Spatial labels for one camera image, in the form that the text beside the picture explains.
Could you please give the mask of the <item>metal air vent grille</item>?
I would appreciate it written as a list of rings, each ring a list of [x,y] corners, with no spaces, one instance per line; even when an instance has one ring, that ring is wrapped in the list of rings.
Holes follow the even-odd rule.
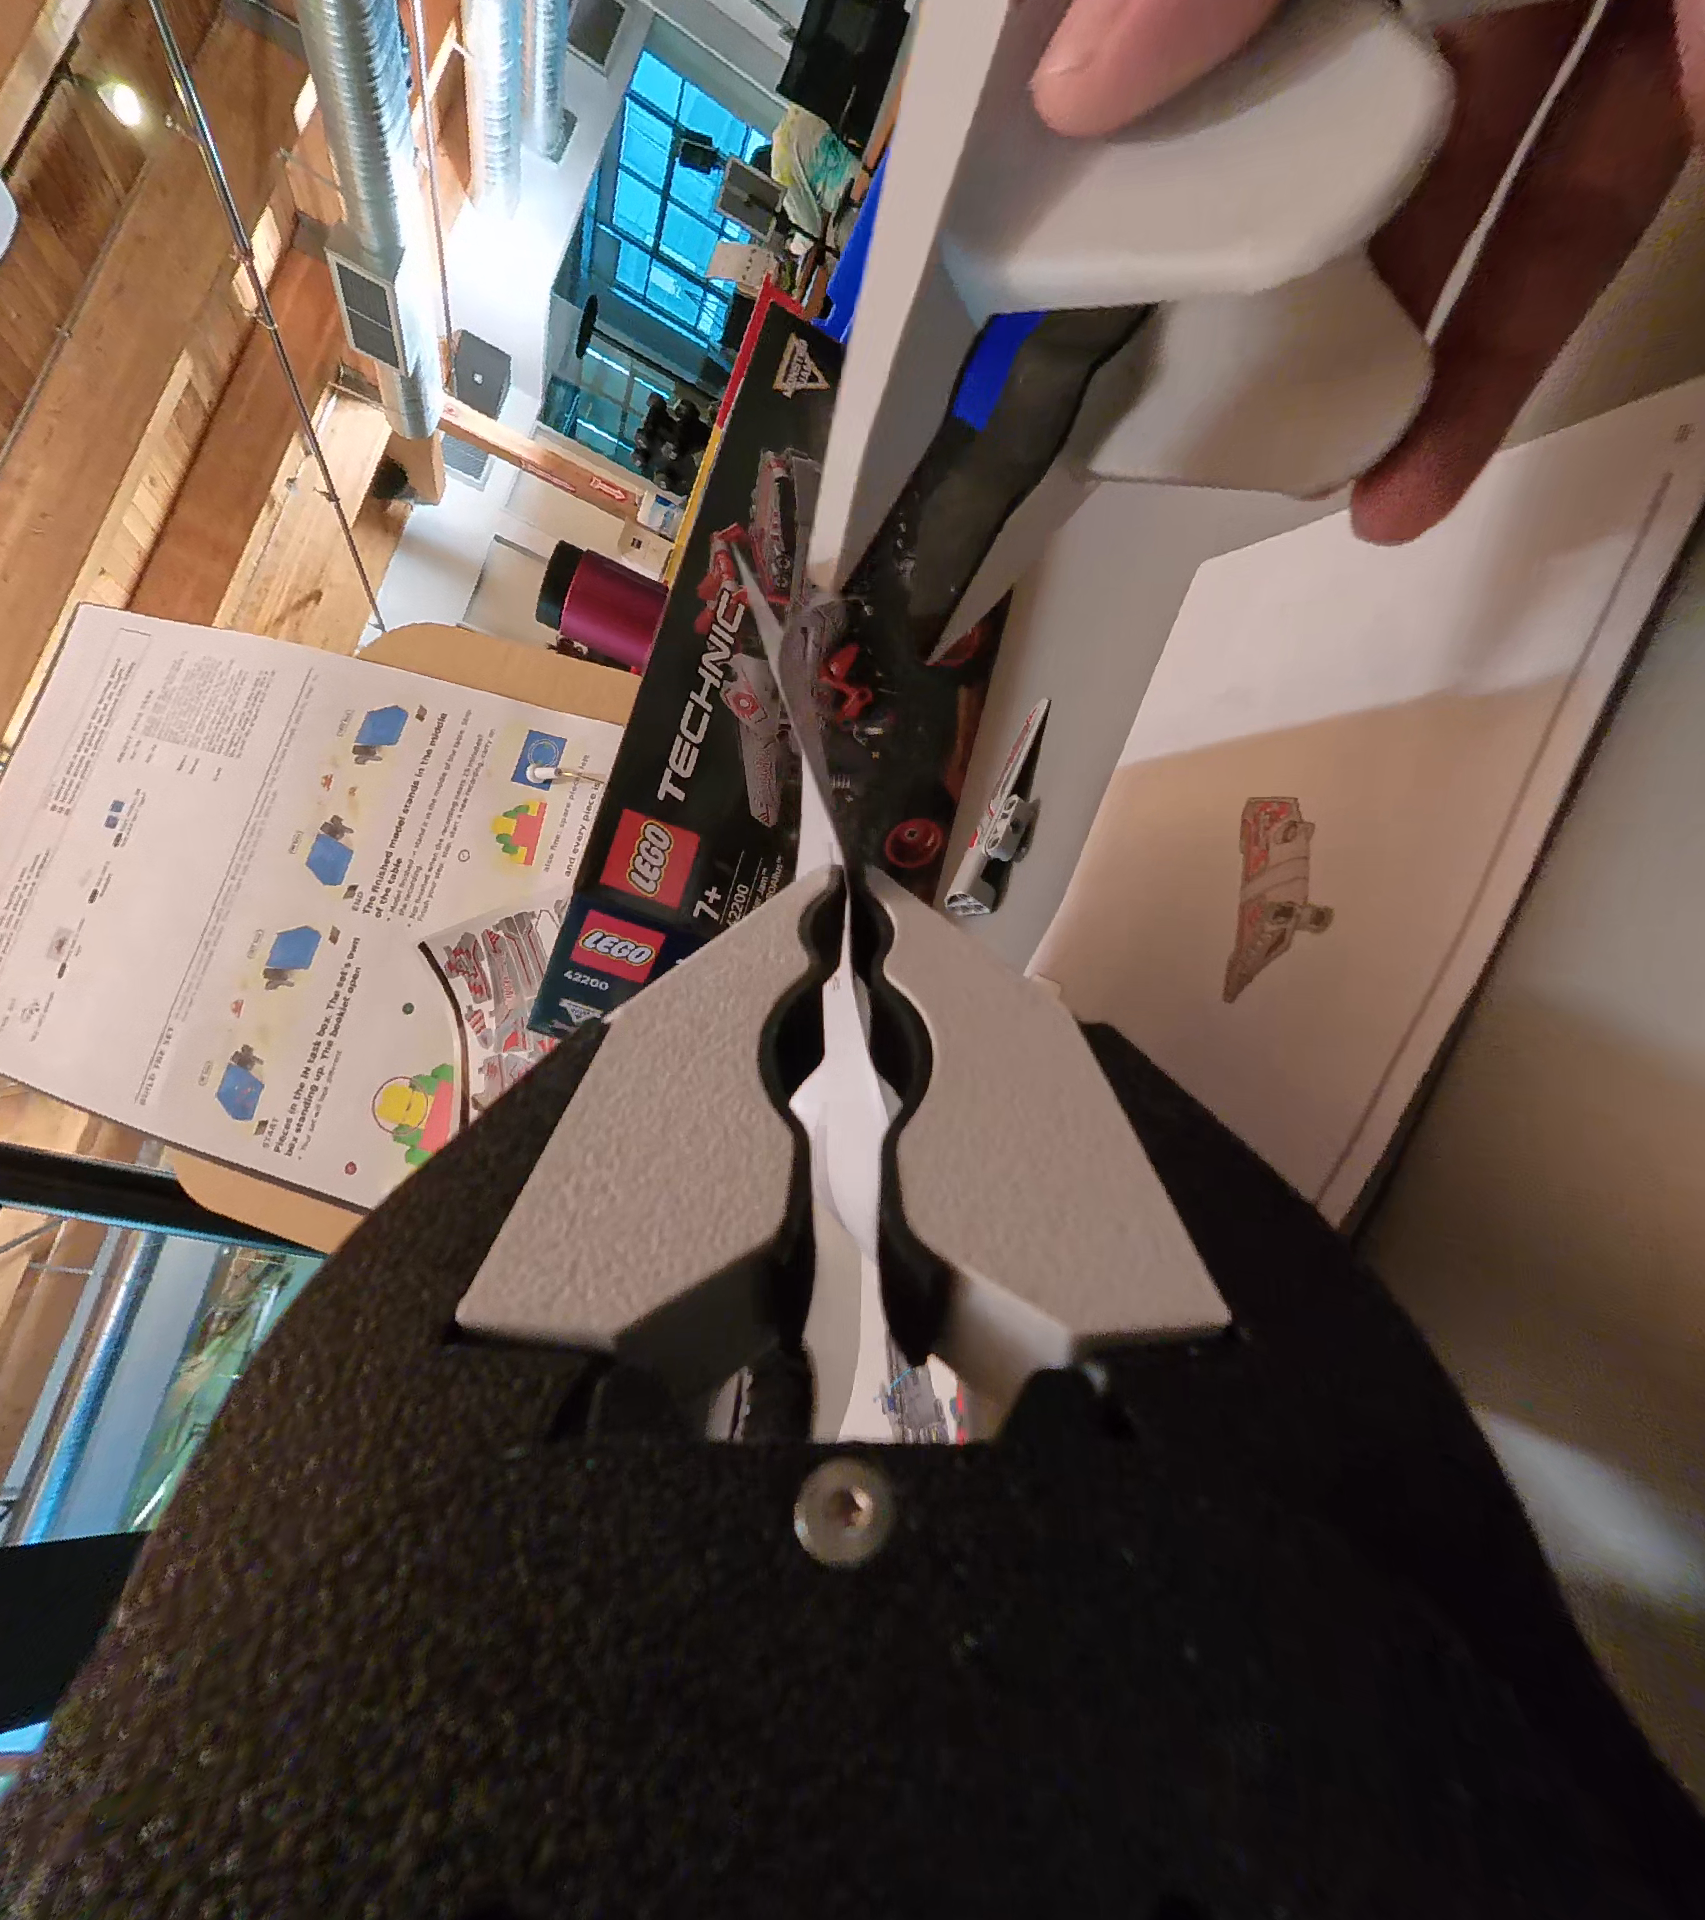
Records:
[[[414,370],[409,322],[396,281],[341,246],[325,248],[325,263],[349,345],[384,370]]]

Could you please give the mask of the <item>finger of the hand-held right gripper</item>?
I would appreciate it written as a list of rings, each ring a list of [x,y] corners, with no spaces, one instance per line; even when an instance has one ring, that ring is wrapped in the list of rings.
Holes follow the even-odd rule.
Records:
[[[1431,381],[1420,325],[1371,267],[991,320],[940,428],[937,663],[1098,483],[1336,492]]]
[[[1394,4],[1285,4],[1128,130],[1044,125],[1066,4],[923,4],[845,348],[816,579],[848,582],[994,314],[1259,293],[1369,241],[1439,156],[1456,83]]]

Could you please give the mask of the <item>silver ventilation duct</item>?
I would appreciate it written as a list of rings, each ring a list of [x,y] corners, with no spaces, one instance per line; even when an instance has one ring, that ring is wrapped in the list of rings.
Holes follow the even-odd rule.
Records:
[[[396,281],[414,370],[375,367],[391,428],[405,440],[441,429],[444,378],[435,332],[420,153],[411,125],[414,63],[396,2],[298,2],[297,21],[314,86],[345,212],[327,228],[341,246]]]
[[[569,147],[571,2],[464,2],[472,193],[497,217],[519,208],[523,162]]]

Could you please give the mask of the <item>large glass window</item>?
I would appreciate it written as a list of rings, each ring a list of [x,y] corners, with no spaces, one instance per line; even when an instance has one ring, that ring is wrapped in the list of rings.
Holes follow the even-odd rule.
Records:
[[[739,288],[711,263],[749,237],[719,190],[762,130],[702,86],[715,74],[670,24],[649,34],[554,280],[542,421],[622,467],[654,404],[722,398],[742,342]]]

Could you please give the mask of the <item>black partition post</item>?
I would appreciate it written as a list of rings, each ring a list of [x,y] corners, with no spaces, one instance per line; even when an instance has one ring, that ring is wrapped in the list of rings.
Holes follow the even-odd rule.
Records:
[[[0,1208],[266,1253],[306,1255],[317,1248],[312,1241],[285,1239],[203,1207],[173,1174],[13,1143],[0,1143]]]

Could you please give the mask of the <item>light wooden display board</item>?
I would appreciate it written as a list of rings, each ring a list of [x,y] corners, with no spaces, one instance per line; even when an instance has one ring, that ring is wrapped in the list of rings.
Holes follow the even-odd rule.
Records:
[[[618,726],[630,720],[640,692],[640,680],[627,669],[444,620],[411,620],[375,637],[354,658]],[[363,1217],[354,1207],[186,1151],[173,1151],[173,1174],[187,1198],[220,1217],[220,1239],[233,1247],[284,1242],[292,1257],[330,1257]]]

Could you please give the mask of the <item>white printed instruction sheet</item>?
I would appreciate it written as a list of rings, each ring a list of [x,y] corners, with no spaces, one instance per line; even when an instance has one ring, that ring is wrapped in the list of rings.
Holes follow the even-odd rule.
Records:
[[[0,776],[0,1080],[360,1213],[475,1122],[418,939],[568,885],[623,726],[97,607]]]

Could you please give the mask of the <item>grey red toy panel piece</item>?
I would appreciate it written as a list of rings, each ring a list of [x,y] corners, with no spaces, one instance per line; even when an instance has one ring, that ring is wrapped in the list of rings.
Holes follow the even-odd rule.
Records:
[[[1037,756],[1053,710],[1051,699],[1032,704],[992,784],[985,811],[964,850],[942,910],[955,920],[985,917],[998,908],[1012,870],[1026,856],[1038,817],[1032,796]]]

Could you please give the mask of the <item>white instruction booklet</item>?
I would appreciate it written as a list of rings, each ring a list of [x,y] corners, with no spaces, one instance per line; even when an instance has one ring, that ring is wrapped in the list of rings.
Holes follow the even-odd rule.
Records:
[[[1345,1226],[1704,509],[1699,373],[1497,452],[1416,542],[1205,563],[1024,977]]]

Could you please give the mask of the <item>black toy set box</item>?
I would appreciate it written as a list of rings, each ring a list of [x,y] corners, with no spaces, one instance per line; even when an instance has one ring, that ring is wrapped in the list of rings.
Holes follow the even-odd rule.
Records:
[[[964,843],[962,791],[1009,602],[931,650],[907,635],[913,559],[890,516],[848,596],[808,579],[843,348],[760,300],[688,553],[603,789],[532,1023],[566,1037],[787,888],[801,862],[803,750],[773,665],[816,660],[832,787],[861,856],[929,904]]]

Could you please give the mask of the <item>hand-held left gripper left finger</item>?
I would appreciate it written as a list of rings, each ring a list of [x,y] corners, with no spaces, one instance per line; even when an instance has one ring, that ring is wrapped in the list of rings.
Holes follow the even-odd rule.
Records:
[[[791,1100],[823,1054],[845,912],[843,866],[820,866],[599,1028],[461,1332],[640,1370],[801,1346],[816,1179]]]

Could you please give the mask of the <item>maroon tumbler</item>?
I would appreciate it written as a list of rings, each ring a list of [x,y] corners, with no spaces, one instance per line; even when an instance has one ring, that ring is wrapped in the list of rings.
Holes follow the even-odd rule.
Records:
[[[554,542],[535,617],[557,635],[559,652],[643,675],[668,599],[660,579],[575,542]]]

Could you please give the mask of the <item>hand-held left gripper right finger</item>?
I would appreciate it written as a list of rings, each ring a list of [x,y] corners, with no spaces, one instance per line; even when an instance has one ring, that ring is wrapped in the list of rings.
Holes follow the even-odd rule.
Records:
[[[901,1355],[1009,1409],[1032,1378],[1212,1339],[1224,1292],[1080,1023],[869,871],[853,889],[868,1049],[896,1109],[876,1264]]]

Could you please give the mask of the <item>red grey sticker sheet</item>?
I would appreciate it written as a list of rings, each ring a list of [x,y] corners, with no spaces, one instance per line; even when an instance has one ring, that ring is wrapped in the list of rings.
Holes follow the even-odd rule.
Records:
[[[538,1028],[533,1011],[569,907],[568,885],[540,885],[526,907],[472,915],[418,939],[452,1009],[465,1122],[511,1092],[559,1047]]]

